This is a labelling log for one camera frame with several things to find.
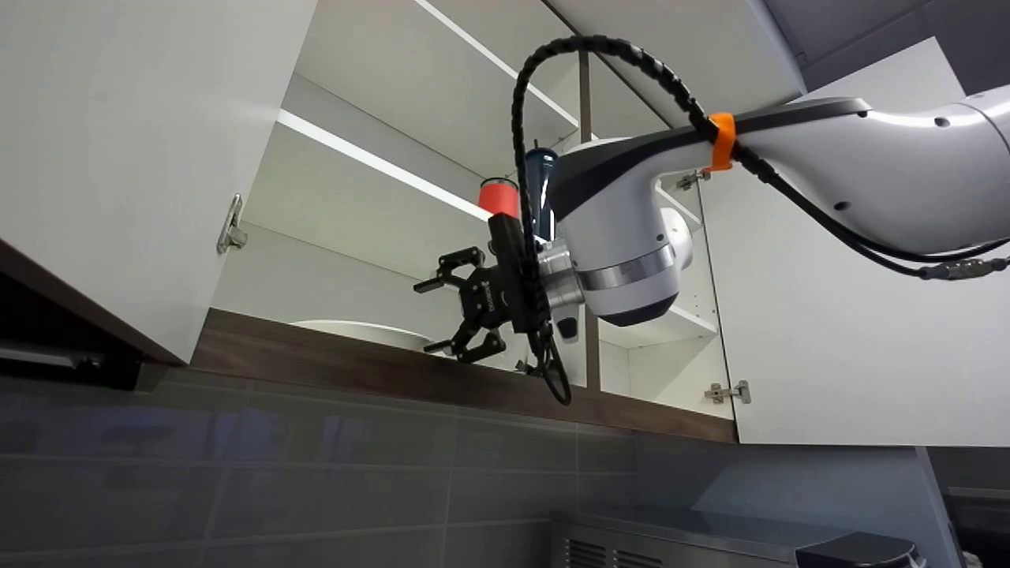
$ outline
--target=cabinet hinge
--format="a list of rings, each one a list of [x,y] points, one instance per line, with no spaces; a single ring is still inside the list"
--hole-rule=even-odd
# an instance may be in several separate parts
[[[224,226],[219,237],[219,256],[224,256],[227,249],[244,249],[249,243],[249,233],[240,226],[240,214],[244,214],[244,198],[231,198],[227,214],[224,214]]]
[[[751,383],[737,383],[734,388],[726,388],[724,383],[715,383],[703,390],[703,398],[715,402],[715,405],[726,405],[726,402],[751,405]]]

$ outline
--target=ceiling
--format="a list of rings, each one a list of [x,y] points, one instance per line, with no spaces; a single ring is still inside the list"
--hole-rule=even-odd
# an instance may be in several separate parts
[[[938,38],[966,93],[1010,81],[1004,0],[765,0],[809,88]]]
[[[759,109],[802,96],[794,58],[755,0],[547,4],[581,34],[616,34],[657,55],[707,109]],[[624,64],[616,64],[616,71],[667,123],[686,123],[664,88]]]

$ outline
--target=kitchen cabinet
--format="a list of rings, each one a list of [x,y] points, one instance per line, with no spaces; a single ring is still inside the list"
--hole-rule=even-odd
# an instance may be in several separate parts
[[[0,4],[0,243],[26,259],[7,271],[189,360],[312,6]]]
[[[584,34],[628,38],[667,60],[712,109],[772,108],[802,93],[802,80],[761,4],[726,0],[712,6],[639,0],[636,10],[605,0],[547,4]],[[620,93],[605,88],[613,75],[621,93],[636,99],[640,96],[639,108],[650,109],[650,120],[613,115],[613,93]],[[686,125],[686,115],[677,108],[668,93],[620,60],[595,71],[592,115],[592,129],[599,137],[645,137],[667,125]],[[602,390],[621,398],[734,421],[734,405],[724,398],[728,395],[728,386],[721,331],[724,309],[712,276],[712,214],[699,201],[694,182],[679,189],[683,176],[667,176],[657,201],[689,218],[694,261],[677,305],[664,319],[639,329],[599,326],[599,383]]]
[[[536,0],[320,4],[244,214],[253,240],[227,259],[216,305],[288,326],[382,326],[422,344],[448,338],[461,321],[456,289],[418,296],[411,287],[443,253],[489,240],[476,189],[482,176],[511,175],[509,120],[495,118],[509,109],[524,58],[559,34],[567,34],[564,22]],[[437,85],[425,85],[418,74],[437,64],[425,80]],[[592,60],[592,123],[577,123],[577,58],[550,64],[534,85],[526,132],[541,146],[567,147],[581,129],[636,137],[667,125],[602,60]],[[726,421],[734,406],[707,398],[726,369],[699,189],[668,179],[657,195],[692,220],[694,271],[667,319],[631,331],[602,326],[599,386]],[[506,331],[506,340],[509,350],[481,366],[516,371],[532,360],[524,338]],[[596,338],[562,344],[575,386],[592,383],[587,344]]]
[[[816,96],[929,109],[962,88],[938,41],[924,41]],[[751,386],[751,405],[737,405],[746,444],[1010,443],[1004,276],[889,276],[746,175],[715,176],[702,195],[728,378]]]

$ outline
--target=wall cabinet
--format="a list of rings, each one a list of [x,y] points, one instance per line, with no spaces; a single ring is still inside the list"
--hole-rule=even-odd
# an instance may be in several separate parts
[[[481,179],[511,176],[509,120],[495,118],[509,109],[532,47],[567,31],[542,4],[395,4],[344,18],[347,10],[352,0],[329,0],[312,18],[280,104],[298,120],[280,120],[269,142],[244,214],[253,243],[227,261],[216,305],[443,340],[461,321],[456,289],[418,296],[411,287],[433,276],[440,256],[489,240],[485,214],[475,210]],[[501,18],[517,16],[524,25],[501,34]],[[372,65],[411,71],[372,74],[352,44],[372,55]],[[433,65],[440,85],[422,85],[418,74]],[[577,58],[550,64],[534,85],[526,132],[550,147],[567,147],[584,129],[639,137],[667,125],[602,60],[592,60],[592,123],[577,108]],[[707,398],[712,386],[726,383],[726,362],[699,189],[679,194],[668,179],[657,195],[692,220],[694,271],[660,321],[628,331],[602,326],[599,388],[728,417],[726,402]],[[509,350],[481,366],[516,371],[532,362],[524,338],[506,331],[506,340]],[[587,344],[596,340],[562,344],[575,386],[592,383]]]
[[[189,360],[317,0],[7,0],[0,243]]]

